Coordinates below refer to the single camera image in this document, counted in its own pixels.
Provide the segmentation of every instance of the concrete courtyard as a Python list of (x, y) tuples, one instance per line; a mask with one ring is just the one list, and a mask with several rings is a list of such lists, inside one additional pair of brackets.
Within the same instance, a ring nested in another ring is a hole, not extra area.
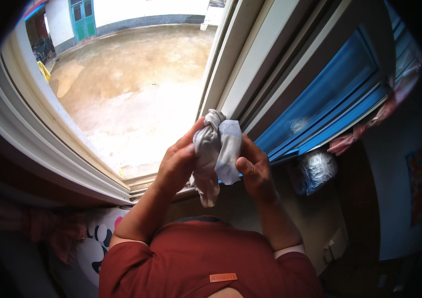
[(62, 54), (49, 85), (100, 154), (125, 178), (156, 173), (193, 124), (215, 26), (121, 31)]

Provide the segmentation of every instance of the green door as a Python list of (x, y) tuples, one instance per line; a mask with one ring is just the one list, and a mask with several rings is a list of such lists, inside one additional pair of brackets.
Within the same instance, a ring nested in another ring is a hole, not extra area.
[(70, 12), (77, 43), (96, 35), (92, 0), (70, 0)]

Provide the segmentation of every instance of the rag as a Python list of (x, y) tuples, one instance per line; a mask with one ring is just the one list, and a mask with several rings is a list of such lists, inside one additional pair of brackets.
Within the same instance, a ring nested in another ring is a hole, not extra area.
[(203, 207), (213, 207), (220, 187), (218, 178), (231, 185), (240, 180), (236, 160), (242, 146), (239, 122), (226, 120), (223, 113), (209, 109), (205, 116), (206, 127), (193, 136), (197, 157), (196, 170), (190, 178), (191, 186), (196, 186)]

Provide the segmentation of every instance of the colorful poster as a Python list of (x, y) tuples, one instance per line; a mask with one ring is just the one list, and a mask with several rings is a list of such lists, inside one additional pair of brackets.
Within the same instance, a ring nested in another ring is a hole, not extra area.
[(406, 156), (411, 188), (411, 226), (422, 223), (422, 149)]

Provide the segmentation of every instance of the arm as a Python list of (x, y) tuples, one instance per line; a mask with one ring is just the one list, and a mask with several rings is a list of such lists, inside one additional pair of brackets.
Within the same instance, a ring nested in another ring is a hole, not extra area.
[(242, 143), (242, 157), (236, 167), (244, 176), (247, 192), (256, 201), (262, 234), (274, 251), (302, 244), (302, 236), (275, 189), (267, 154), (245, 134)]
[(116, 227), (110, 249), (126, 241), (149, 243), (163, 224), (175, 194), (180, 191), (195, 168), (193, 135), (204, 127), (201, 117), (176, 144), (169, 147), (153, 184)]

